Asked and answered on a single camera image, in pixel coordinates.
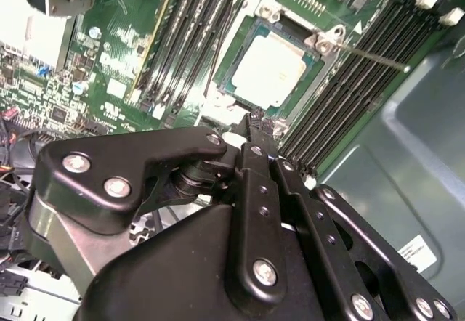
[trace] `black robotic arm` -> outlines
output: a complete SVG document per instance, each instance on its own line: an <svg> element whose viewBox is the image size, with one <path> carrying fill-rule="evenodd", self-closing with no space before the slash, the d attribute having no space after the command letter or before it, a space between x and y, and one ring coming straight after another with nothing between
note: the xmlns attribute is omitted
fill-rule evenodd
<svg viewBox="0 0 465 321"><path fill-rule="evenodd" d="M252 113L236 146L200 127L47 145L23 226L84 296L74 320L457 320L335 190L307 190L270 132ZM134 216L199 194L212 206L130 247Z"/></svg>

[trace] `bolt head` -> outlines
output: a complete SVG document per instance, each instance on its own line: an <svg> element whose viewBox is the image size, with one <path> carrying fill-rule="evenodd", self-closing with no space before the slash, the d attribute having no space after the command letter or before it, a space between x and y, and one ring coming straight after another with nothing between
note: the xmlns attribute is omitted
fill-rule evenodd
<svg viewBox="0 0 465 321"><path fill-rule="evenodd" d="M257 259L254 262L254 274L257 280L265 286L276 284L277 276L275 268L263 259Z"/></svg>
<svg viewBox="0 0 465 321"><path fill-rule="evenodd" d="M288 171L293 171L294 170L294 167L288 161L283 161L283 166Z"/></svg>
<svg viewBox="0 0 465 321"><path fill-rule="evenodd" d="M334 200L334 194L329 189L323 189L323 194L328 198Z"/></svg>
<svg viewBox="0 0 465 321"><path fill-rule="evenodd" d="M429 306L427 301L425 301L423 298L417 298L416 299L416 305L418 306L418 308L420 309L420 312L424 316L426 316L426 317L428 317L430 319L433 318L433 316L434 316L433 311L432 311L432 309Z"/></svg>
<svg viewBox="0 0 465 321"><path fill-rule="evenodd" d="M221 142L219 140L219 137L216 134L207 134L206 138L210 143L213 143L214 145L220 145Z"/></svg>
<svg viewBox="0 0 465 321"><path fill-rule="evenodd" d="M127 181L121 178L108 179L103 187L109 196L113 198L125 198L131 192L131 186Z"/></svg>
<svg viewBox="0 0 465 321"><path fill-rule="evenodd" d="M370 321L373 319L373 309L365 297L360 294L354 294L352 296L352 304L354 304L357 314L359 314L364 320Z"/></svg>
<svg viewBox="0 0 465 321"><path fill-rule="evenodd" d="M82 174L90 169L89 159L78 154L68 155L63 159L62 164L66 170L74 174Z"/></svg>
<svg viewBox="0 0 465 321"><path fill-rule="evenodd" d="M435 300L435 301L434 301L434 305L436 306L436 309L439 310L439 312L440 312L446 319L450 319L450 312L449 312L448 309L444 306L443 303L441 303L441 302L438 301L438 300Z"/></svg>
<svg viewBox="0 0 465 321"><path fill-rule="evenodd" d="M262 155L262 150L260 148L258 148L256 145L254 145L253 147L250 148L252 152L254 152L255 154L257 154L258 156L261 156Z"/></svg>

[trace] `motherboard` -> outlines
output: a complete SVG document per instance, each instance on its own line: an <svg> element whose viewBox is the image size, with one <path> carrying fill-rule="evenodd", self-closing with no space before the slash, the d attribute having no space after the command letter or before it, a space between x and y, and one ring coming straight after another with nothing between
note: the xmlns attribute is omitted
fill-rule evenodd
<svg viewBox="0 0 465 321"><path fill-rule="evenodd" d="M20 129L70 137L195 125L222 134L258 109L283 155L322 171L462 9L465 0L0 0L0 108Z"/></svg>

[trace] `label sticker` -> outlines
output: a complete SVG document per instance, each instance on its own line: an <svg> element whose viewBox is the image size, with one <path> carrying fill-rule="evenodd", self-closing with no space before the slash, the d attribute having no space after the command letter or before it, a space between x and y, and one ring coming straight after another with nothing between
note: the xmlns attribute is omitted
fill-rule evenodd
<svg viewBox="0 0 465 321"><path fill-rule="evenodd" d="M423 272L437 261L433 251L421 235L416 236L398 252L407 262L414 265L418 272Z"/></svg>

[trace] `gray metal panel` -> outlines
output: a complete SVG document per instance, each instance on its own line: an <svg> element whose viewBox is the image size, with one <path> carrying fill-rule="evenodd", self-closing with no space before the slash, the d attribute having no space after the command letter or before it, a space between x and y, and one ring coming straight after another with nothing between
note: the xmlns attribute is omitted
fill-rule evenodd
<svg viewBox="0 0 465 321"><path fill-rule="evenodd" d="M465 317L465 58L450 53L426 58L320 182L397 250L421 235L437 257L423 276Z"/></svg>

